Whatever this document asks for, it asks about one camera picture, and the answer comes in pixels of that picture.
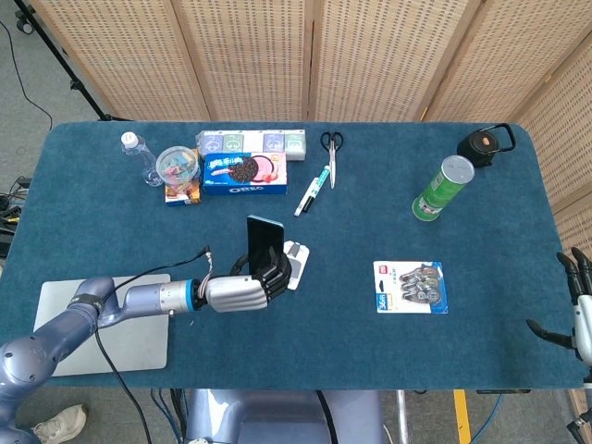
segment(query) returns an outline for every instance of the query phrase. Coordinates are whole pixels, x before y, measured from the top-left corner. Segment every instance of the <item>rattan panel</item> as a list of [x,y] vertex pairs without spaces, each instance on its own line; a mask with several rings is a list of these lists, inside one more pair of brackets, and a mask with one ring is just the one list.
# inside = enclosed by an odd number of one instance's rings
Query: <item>rattan panel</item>
[[169,0],[32,4],[114,114],[209,119]]
[[592,206],[555,222],[564,251],[578,247],[592,257]]
[[468,0],[326,0],[317,120],[411,120]]
[[592,19],[590,0],[488,1],[493,3],[430,119],[507,119]]
[[519,118],[551,204],[592,182],[592,44]]
[[304,0],[174,4],[213,118],[302,119]]

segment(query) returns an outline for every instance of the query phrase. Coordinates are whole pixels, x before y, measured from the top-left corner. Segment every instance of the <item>shoe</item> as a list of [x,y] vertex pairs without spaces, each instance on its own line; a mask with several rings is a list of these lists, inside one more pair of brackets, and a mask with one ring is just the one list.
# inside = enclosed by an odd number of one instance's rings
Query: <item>shoe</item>
[[33,433],[42,444],[59,444],[75,438],[86,424],[86,409],[73,405],[61,411],[52,419],[33,428]]

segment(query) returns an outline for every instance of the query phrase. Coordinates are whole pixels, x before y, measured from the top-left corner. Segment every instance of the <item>blue table mat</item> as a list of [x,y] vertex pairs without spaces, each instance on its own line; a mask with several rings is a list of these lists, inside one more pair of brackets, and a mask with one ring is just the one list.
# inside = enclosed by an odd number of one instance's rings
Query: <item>blue table mat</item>
[[[5,274],[0,342],[27,335],[42,284],[134,275],[212,247],[217,273],[246,252],[246,216],[276,219],[286,240],[307,245],[300,287],[263,311],[204,308],[170,324],[163,370],[128,372],[136,387],[212,389],[565,388],[586,370],[571,351],[533,335],[525,319],[569,333],[573,315],[561,250],[532,142],[498,154],[435,222],[411,211],[456,145],[483,125],[466,123],[84,122],[48,135]],[[142,135],[159,154],[195,146],[201,130],[306,129],[305,162],[289,163],[288,194],[207,196],[167,207],[121,153],[121,133]],[[345,139],[337,186],[311,211],[292,214],[328,155],[325,130]],[[448,314],[378,314],[375,260],[440,261]],[[205,261],[170,270],[202,278]],[[111,375],[53,378],[115,385]]]

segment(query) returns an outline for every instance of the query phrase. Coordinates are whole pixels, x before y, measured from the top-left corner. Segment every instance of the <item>phone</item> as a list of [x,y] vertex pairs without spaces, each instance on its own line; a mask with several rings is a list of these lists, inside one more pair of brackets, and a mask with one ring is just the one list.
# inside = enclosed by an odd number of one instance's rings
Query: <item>phone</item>
[[249,273],[253,274],[271,265],[269,248],[276,256],[284,252],[284,226],[275,220],[259,216],[247,217],[247,237],[249,242]]

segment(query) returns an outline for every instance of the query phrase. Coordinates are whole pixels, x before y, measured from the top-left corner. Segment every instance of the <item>pen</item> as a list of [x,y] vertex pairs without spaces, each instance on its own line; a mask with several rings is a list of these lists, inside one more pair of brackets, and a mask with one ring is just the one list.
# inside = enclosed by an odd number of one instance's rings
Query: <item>pen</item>
[[314,178],[313,181],[311,182],[311,184],[308,186],[308,190],[306,190],[306,193],[304,194],[304,196],[300,200],[300,203],[298,204],[298,206],[296,207],[296,211],[294,212],[294,215],[296,217],[298,217],[300,215],[302,209],[304,208],[304,206],[308,202],[308,199],[310,198],[311,192],[313,191],[313,188],[315,187],[317,181],[318,181],[318,178]]
[[331,170],[329,168],[329,165],[325,165],[325,167],[323,168],[323,172],[321,173],[318,180],[316,181],[316,184],[314,185],[313,189],[311,190],[311,195],[308,197],[308,199],[306,200],[306,203],[304,204],[304,208],[302,209],[304,211],[304,213],[308,212],[311,205],[315,201],[316,195],[318,194],[319,191],[321,191],[321,187],[325,183],[325,179],[329,175],[330,171]]

